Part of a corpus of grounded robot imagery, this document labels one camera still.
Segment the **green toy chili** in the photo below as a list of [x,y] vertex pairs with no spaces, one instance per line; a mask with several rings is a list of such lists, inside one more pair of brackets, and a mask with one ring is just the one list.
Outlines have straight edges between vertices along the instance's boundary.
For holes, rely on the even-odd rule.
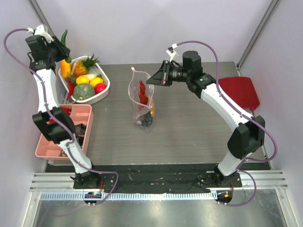
[[[67,36],[67,34],[68,34],[68,30],[66,29],[66,30],[64,31],[64,33],[62,34],[62,36],[61,36],[61,43],[62,43],[62,45],[63,45],[66,49],[67,49],[67,46],[66,46],[66,36]],[[67,63],[71,63],[70,51],[68,52],[68,55],[66,56],[65,61],[66,61]]]

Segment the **yellow orange toy pepper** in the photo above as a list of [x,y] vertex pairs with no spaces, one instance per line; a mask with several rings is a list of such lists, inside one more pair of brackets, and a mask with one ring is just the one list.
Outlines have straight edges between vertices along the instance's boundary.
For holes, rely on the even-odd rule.
[[61,76],[65,79],[71,75],[71,64],[66,60],[61,61]]

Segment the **clear zip top bag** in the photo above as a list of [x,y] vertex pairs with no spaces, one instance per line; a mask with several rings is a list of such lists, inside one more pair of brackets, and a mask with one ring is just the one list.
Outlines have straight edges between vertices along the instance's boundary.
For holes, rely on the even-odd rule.
[[133,121],[139,127],[150,129],[154,122],[154,85],[147,84],[151,78],[145,71],[131,67],[132,78],[128,84],[128,96],[133,104]]

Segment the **red plastic lobster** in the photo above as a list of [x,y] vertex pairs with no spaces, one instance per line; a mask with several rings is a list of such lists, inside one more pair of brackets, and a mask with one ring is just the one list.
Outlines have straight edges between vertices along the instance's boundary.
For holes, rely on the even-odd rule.
[[140,100],[140,104],[147,105],[149,99],[146,95],[146,87],[142,80],[139,81],[139,89],[140,90],[138,92],[138,97]]

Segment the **black toy grapes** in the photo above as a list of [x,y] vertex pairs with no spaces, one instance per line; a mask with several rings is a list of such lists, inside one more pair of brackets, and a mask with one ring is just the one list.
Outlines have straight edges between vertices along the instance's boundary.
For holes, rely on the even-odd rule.
[[150,127],[153,123],[153,117],[151,115],[151,112],[147,112],[146,114],[144,114],[142,117],[141,117],[141,126],[142,127]]

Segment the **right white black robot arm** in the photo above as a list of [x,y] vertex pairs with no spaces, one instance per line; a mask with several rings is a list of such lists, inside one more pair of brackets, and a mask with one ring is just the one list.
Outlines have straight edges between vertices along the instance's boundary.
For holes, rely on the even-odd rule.
[[201,57],[196,51],[186,51],[182,55],[182,65],[175,61],[163,61],[160,69],[147,80],[147,84],[171,86],[173,82],[185,82],[187,88],[208,103],[229,125],[232,135],[227,142],[228,153],[214,168],[214,182],[224,187],[234,177],[240,164],[263,144],[265,126],[261,116],[249,115],[223,91],[218,91],[216,80],[203,72]]

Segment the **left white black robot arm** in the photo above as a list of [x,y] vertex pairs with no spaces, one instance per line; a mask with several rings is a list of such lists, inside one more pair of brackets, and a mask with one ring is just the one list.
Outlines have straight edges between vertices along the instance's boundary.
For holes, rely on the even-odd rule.
[[26,43],[33,58],[29,70],[36,80],[40,100],[38,112],[32,116],[33,122],[48,141],[68,156],[75,169],[73,181],[95,189],[101,177],[77,142],[75,125],[61,108],[56,94],[56,63],[68,58],[70,50],[54,36],[48,41],[42,35],[32,35],[26,38]]

